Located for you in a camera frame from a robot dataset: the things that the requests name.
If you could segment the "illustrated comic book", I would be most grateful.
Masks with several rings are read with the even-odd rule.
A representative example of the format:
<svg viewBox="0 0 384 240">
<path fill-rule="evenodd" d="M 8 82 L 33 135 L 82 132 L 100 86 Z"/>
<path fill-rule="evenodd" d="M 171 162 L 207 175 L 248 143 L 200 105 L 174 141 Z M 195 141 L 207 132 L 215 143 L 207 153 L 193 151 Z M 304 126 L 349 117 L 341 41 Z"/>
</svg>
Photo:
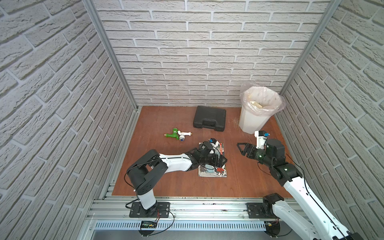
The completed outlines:
<svg viewBox="0 0 384 240">
<path fill-rule="evenodd" d="M 224 144 L 219 143 L 216 152 L 220 152 L 225 160 Z M 213 167 L 211 165 L 203 165 L 198 168 L 198 176 L 203 178 L 226 178 L 228 176 L 226 165 L 223 164 L 221 168 Z"/>
</svg>

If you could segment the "yellow sticky note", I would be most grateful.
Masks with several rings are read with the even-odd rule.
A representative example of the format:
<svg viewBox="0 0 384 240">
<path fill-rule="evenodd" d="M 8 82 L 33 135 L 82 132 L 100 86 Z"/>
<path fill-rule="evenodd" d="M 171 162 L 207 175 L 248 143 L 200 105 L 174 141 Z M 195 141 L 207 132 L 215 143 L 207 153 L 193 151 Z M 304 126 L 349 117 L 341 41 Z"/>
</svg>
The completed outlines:
<svg viewBox="0 0 384 240">
<path fill-rule="evenodd" d="M 257 108 L 259 108 L 259 109 L 262 109 L 262 108 L 263 108 L 262 105 L 260 105 L 259 103 L 255 102 L 255 101 L 251 101 L 250 104 L 253 105 L 253 106 L 255 106 L 255 107 L 257 107 Z"/>
</svg>

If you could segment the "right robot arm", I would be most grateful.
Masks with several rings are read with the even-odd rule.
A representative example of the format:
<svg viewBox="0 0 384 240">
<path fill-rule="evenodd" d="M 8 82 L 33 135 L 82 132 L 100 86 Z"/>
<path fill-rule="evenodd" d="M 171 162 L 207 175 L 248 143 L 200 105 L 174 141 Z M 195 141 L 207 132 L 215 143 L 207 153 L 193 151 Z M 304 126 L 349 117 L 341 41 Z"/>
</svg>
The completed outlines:
<svg viewBox="0 0 384 240">
<path fill-rule="evenodd" d="M 302 217 L 278 194 L 263 198 L 264 210 L 283 220 L 303 240 L 361 240 L 325 207 L 306 182 L 305 174 L 295 162 L 286 161 L 284 145 L 277 139 L 266 140 L 264 148 L 250 143 L 238 143 L 241 154 L 269 168 L 271 176 L 300 205 Z"/>
</svg>

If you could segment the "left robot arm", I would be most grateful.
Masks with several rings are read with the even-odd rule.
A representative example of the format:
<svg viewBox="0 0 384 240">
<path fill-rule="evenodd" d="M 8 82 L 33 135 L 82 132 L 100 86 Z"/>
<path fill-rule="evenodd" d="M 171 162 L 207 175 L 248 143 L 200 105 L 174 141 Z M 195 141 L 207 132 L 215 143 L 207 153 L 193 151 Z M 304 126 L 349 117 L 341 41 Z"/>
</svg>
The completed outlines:
<svg viewBox="0 0 384 240">
<path fill-rule="evenodd" d="M 226 163 L 227 159 L 218 148 L 209 141 L 204 141 L 197 148 L 180 155 L 164 155 L 152 149 L 132 164 L 126 175 L 141 206 L 144 210 L 149 210 L 157 204 L 153 188 L 164 174 L 193 171 L 205 165 L 217 169 Z"/>
</svg>

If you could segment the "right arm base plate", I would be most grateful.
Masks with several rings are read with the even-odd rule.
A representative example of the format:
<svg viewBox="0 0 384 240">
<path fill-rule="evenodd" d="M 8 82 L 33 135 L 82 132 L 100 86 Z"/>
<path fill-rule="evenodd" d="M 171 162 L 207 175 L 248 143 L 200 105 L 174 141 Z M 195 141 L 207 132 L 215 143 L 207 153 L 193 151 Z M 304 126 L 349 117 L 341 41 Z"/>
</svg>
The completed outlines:
<svg viewBox="0 0 384 240">
<path fill-rule="evenodd" d="M 250 219 L 277 219 L 273 213 L 273 207 L 268 203 L 246 203 L 247 213 Z"/>
</svg>

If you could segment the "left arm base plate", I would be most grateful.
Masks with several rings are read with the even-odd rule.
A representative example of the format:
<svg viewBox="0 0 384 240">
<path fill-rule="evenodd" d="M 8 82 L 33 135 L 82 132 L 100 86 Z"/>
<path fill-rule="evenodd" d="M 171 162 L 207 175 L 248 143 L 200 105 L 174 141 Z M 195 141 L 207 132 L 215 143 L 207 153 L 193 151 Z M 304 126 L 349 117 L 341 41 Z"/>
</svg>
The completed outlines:
<svg viewBox="0 0 384 240">
<path fill-rule="evenodd" d="M 157 202 L 154 206 L 145 210 L 140 202 L 132 203 L 130 207 L 130 218 L 168 218 L 170 202 Z"/>
</svg>

